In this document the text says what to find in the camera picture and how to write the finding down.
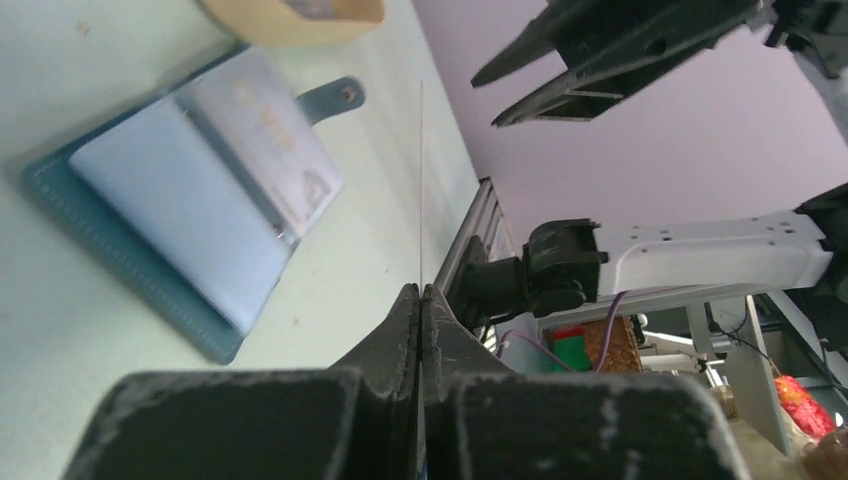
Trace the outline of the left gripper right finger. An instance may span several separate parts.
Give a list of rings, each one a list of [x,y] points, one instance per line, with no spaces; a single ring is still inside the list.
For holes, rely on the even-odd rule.
[[[746,479],[720,407],[663,374],[522,375],[421,299],[426,467],[432,479]]]

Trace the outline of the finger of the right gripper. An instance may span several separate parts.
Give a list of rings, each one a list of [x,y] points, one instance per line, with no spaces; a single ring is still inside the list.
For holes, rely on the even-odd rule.
[[[498,114],[491,122],[508,127],[531,120],[591,121],[638,94],[697,55],[683,49],[653,60],[623,65],[606,73],[564,73]]]
[[[551,1],[472,78],[474,88],[558,52],[569,68],[655,60],[714,39],[756,13],[757,1]]]

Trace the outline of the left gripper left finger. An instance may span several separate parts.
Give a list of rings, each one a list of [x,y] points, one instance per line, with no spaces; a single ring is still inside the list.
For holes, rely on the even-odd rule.
[[[318,370],[148,371],[94,410],[67,479],[414,479],[420,294]]]

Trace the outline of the white VIP card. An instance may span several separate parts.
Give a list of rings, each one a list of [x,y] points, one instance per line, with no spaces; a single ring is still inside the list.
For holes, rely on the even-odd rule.
[[[423,293],[426,285],[424,266],[424,227],[425,227],[425,192],[424,192],[424,167],[425,167],[425,85],[423,79],[419,80],[419,117],[418,117],[418,291]]]
[[[188,81],[176,98],[270,223],[305,237],[343,177],[270,62],[248,50]]]

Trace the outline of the blue card holder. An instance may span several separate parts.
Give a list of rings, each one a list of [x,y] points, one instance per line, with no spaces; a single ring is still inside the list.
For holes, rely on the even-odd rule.
[[[237,47],[20,174],[80,244],[218,365],[234,360],[306,237],[270,223],[176,98],[248,50],[269,61]],[[353,76],[291,94],[312,129],[366,99]]]

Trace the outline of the beige oval tray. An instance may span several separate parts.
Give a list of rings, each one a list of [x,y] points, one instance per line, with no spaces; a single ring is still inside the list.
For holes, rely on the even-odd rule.
[[[239,40],[263,47],[349,42],[385,19],[381,0],[204,0],[200,6]]]

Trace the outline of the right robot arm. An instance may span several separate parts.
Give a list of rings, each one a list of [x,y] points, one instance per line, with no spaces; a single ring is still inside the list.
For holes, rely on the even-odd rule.
[[[589,121],[637,94],[741,25],[770,27],[840,131],[847,128],[847,5],[843,1],[551,1],[473,77],[481,87],[550,52],[565,71],[494,120]],[[447,292],[468,329],[530,313],[575,310],[625,292],[717,286],[725,296],[821,287],[847,297],[847,189],[793,210],[667,227],[550,221],[518,257],[484,261],[473,239]]]

